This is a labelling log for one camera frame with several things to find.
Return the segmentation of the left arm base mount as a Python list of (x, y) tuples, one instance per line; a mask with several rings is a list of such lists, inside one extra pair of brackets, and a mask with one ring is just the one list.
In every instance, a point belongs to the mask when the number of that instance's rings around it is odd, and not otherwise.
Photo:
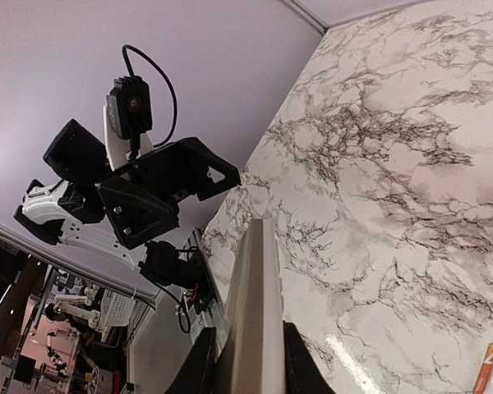
[(205, 274), (184, 258), (187, 250), (178, 249), (166, 241), (145, 244), (145, 259), (139, 262), (140, 274), (157, 286), (178, 286), (196, 291)]

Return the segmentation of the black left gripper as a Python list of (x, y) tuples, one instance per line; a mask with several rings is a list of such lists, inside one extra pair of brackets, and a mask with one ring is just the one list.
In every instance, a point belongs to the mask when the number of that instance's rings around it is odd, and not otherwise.
[(95, 189), (118, 242), (135, 249), (178, 228), (171, 205), (191, 195), (204, 201), (240, 184), (235, 166), (187, 137), (113, 171)]

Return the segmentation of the grey white remote control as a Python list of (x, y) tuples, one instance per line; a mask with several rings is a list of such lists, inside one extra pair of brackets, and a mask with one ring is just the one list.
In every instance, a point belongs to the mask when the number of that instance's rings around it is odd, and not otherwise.
[(242, 237), (228, 292), (228, 337), (215, 393), (285, 393), (283, 296), (272, 223), (255, 219)]

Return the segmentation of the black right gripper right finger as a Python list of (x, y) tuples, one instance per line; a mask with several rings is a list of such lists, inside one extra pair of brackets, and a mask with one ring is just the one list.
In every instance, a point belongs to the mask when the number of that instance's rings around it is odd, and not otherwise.
[(335, 394), (313, 360), (294, 323), (283, 323), (285, 383), (288, 394)]

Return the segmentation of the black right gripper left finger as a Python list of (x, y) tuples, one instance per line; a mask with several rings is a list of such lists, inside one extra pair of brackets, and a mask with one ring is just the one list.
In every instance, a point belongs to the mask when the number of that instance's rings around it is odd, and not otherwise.
[(211, 393), (216, 361), (216, 328), (203, 328), (179, 371), (179, 392)]

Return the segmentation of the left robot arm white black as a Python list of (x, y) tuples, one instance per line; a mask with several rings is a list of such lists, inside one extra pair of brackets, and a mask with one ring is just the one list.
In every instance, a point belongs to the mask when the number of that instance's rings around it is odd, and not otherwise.
[(178, 228), (187, 197), (204, 201), (238, 186), (238, 169), (196, 137), (155, 148), (143, 134), (134, 160), (130, 142), (111, 131), (106, 137), (101, 142), (70, 120), (44, 153), (59, 182), (33, 180), (14, 218), (47, 244), (103, 255), (156, 286), (202, 285), (201, 264), (181, 259), (180, 249), (157, 238)]

